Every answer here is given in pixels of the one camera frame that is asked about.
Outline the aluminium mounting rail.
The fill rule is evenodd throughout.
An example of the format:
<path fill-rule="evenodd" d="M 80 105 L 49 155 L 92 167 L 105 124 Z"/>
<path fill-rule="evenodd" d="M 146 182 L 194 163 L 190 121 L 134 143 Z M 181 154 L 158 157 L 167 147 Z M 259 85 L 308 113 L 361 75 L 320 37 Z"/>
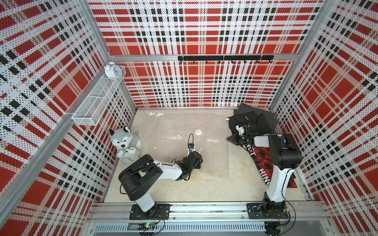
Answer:
<path fill-rule="evenodd" d="M 258 214 L 249 206 L 249 202 L 173 202 L 170 208 L 160 210 L 155 218 L 139 217 L 134 210 L 133 203 L 97 203 L 92 206 L 88 214 L 88 222 L 142 222 L 159 220 L 159 216 L 168 216 L 170 222 L 244 222 L 244 221 L 280 221 L 287 222 L 280 214 L 275 218 Z M 325 221 L 331 216 L 325 206 L 316 201 L 291 201 L 287 204 L 290 222 L 296 221 Z"/>

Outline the small circuit board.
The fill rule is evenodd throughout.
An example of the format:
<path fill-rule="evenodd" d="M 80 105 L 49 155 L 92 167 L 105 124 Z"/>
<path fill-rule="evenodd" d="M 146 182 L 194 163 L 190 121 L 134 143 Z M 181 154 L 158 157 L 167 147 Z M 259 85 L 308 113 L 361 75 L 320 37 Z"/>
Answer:
<path fill-rule="evenodd" d="M 128 231 L 154 231 L 155 223 L 129 223 L 127 230 Z"/>

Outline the husky plush toy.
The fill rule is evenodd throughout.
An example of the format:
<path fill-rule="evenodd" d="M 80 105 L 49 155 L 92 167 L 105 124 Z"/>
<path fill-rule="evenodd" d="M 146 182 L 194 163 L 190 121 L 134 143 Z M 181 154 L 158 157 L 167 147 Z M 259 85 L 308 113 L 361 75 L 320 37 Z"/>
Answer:
<path fill-rule="evenodd" d="M 129 148 L 140 150 L 142 142 L 139 134 L 132 133 L 130 128 L 125 126 L 117 130 L 109 129 L 110 140 L 116 147 L 118 158 L 122 158 L 129 153 Z"/>

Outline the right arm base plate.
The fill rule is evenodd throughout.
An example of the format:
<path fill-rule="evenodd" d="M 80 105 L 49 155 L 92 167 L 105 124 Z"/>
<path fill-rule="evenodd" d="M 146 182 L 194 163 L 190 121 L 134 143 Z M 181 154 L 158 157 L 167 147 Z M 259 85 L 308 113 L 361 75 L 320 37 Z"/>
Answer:
<path fill-rule="evenodd" d="M 285 202 L 263 204 L 248 203 L 247 213 L 250 219 L 289 219 Z"/>

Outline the white alarm clock on table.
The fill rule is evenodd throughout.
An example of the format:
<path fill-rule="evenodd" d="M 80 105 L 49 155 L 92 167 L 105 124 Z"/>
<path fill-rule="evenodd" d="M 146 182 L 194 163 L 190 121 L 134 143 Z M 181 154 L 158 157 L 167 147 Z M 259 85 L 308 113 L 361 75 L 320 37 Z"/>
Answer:
<path fill-rule="evenodd" d="M 117 152 L 117 157 L 125 165 L 132 164 L 140 158 L 140 151 L 135 147 L 123 148 Z"/>

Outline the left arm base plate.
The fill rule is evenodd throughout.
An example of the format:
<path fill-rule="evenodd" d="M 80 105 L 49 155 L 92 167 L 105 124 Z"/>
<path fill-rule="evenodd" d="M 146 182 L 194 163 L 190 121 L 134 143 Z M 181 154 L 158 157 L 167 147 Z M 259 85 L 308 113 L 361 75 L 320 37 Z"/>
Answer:
<path fill-rule="evenodd" d="M 167 220 L 170 214 L 170 204 L 155 204 L 150 210 L 144 212 L 139 205 L 134 204 L 129 220 Z"/>

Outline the white alarm clock on shelf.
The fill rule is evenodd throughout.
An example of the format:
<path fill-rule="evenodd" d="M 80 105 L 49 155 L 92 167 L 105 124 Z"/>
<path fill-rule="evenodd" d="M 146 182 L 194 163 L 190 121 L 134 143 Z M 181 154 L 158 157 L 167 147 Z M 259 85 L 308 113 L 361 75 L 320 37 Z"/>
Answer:
<path fill-rule="evenodd" d="M 114 62 L 109 62 L 104 67 L 105 76 L 109 79 L 117 79 L 122 75 L 122 69 Z"/>

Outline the red black plaid shirt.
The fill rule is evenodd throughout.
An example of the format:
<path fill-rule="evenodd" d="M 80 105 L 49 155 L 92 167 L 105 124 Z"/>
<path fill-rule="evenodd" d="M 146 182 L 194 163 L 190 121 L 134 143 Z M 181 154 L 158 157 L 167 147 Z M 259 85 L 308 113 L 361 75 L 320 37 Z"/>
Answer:
<path fill-rule="evenodd" d="M 252 147 L 251 145 L 245 145 L 245 148 L 253 159 L 263 182 L 269 186 L 274 169 L 269 149 L 266 147 Z"/>

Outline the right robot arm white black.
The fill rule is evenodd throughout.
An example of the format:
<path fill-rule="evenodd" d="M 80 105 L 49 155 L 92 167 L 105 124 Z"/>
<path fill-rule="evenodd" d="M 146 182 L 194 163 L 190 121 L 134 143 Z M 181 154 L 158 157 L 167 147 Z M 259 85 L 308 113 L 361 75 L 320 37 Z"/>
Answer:
<path fill-rule="evenodd" d="M 285 193 L 294 170 L 302 162 L 302 154 L 291 134 L 251 133 L 249 126 L 236 126 L 236 133 L 227 137 L 236 146 L 267 148 L 273 163 L 273 174 L 264 194 L 261 210 L 265 214 L 278 213 L 285 208 Z"/>

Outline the clear vacuum bag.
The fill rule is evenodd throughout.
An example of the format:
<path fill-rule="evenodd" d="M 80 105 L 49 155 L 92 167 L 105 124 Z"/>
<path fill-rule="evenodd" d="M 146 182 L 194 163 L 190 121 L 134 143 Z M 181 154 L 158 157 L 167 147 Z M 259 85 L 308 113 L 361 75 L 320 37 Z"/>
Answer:
<path fill-rule="evenodd" d="M 193 174 L 226 179 L 229 166 L 226 138 L 230 134 L 227 119 L 231 114 L 230 110 L 149 112 L 142 126 L 143 153 L 172 163 L 185 158 L 188 144 L 194 143 L 203 162 Z M 196 135 L 196 129 L 203 134 Z"/>

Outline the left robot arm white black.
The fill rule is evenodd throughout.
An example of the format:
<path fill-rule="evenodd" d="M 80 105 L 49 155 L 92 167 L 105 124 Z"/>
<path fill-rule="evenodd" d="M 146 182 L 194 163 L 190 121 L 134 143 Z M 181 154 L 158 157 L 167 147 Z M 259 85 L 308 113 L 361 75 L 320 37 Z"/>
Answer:
<path fill-rule="evenodd" d="M 129 199 L 136 202 L 143 213 L 152 216 L 158 205 L 149 190 L 155 182 L 188 181 L 192 171 L 201 168 L 202 162 L 201 154 L 196 151 L 191 151 L 183 160 L 172 163 L 159 162 L 146 154 L 123 170 L 118 179 Z"/>

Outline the black hook rail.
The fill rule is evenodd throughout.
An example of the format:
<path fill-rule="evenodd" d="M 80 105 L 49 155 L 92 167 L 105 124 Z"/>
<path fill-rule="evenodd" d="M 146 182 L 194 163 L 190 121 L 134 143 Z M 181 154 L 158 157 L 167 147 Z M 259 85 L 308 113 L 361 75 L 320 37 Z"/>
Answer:
<path fill-rule="evenodd" d="M 180 62 L 196 62 L 196 61 L 269 61 L 274 59 L 274 55 L 249 55 L 249 56 L 178 56 Z"/>

